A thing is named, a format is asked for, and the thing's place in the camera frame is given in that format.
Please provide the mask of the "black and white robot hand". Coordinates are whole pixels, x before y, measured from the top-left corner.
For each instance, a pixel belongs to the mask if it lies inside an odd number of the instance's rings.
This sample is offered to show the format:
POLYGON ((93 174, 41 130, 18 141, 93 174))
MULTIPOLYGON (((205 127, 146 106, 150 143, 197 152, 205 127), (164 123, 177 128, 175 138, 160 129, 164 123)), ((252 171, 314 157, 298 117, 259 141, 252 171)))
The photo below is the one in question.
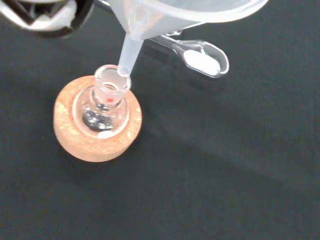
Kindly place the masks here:
POLYGON ((94 8, 93 0, 2 0, 0 15, 42 38, 65 38, 78 31, 94 8))

